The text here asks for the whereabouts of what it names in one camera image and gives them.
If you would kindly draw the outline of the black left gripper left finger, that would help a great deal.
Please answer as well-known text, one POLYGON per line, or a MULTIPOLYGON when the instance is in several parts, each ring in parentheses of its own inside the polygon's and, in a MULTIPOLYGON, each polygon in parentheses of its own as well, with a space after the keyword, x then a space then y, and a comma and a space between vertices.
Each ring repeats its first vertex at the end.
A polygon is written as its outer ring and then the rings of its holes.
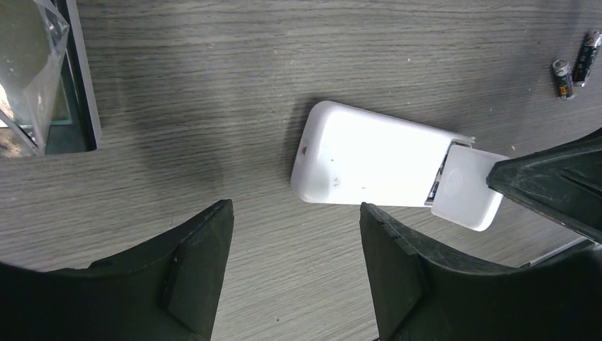
POLYGON ((234 231, 219 200, 85 269, 1 265, 2 340, 209 340, 234 231))

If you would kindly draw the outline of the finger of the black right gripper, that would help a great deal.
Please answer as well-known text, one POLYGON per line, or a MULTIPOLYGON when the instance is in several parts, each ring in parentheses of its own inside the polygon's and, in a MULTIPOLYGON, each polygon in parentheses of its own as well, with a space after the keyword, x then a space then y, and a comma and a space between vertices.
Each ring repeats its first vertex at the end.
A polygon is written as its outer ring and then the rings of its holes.
POLYGON ((506 198, 601 243, 601 130, 495 163, 487 185, 506 198))

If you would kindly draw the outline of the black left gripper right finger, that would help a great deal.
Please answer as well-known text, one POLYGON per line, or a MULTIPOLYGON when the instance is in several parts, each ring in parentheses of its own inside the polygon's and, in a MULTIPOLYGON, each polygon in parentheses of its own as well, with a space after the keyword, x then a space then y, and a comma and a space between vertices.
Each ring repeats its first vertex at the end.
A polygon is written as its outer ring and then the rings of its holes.
POLYGON ((601 251, 513 268, 360 207, 381 340, 600 340, 601 251))

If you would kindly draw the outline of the white battery cover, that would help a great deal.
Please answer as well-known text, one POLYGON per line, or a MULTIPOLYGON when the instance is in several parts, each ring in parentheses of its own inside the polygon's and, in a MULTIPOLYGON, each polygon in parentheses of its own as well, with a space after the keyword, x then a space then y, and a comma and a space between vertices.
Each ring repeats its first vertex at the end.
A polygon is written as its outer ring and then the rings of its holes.
POLYGON ((431 213, 473 231, 488 229, 503 195, 490 189, 486 179, 497 162, 508 159, 496 153, 452 145, 439 179, 431 213))

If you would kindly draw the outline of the white remote control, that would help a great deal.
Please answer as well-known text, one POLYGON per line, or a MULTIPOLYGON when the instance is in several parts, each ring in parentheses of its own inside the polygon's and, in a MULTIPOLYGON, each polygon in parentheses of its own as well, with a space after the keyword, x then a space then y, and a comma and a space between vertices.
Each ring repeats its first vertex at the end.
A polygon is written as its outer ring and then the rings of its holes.
POLYGON ((291 174, 304 202, 429 207, 451 145, 473 137, 332 101, 311 108, 291 174))

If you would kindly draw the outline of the white rectangular box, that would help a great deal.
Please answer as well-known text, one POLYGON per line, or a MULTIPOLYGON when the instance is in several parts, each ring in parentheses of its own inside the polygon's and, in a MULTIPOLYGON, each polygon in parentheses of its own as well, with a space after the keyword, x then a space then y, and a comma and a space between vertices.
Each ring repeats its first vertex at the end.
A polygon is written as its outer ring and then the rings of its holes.
POLYGON ((101 135, 76 1, 2 1, 1 157, 94 151, 101 135))

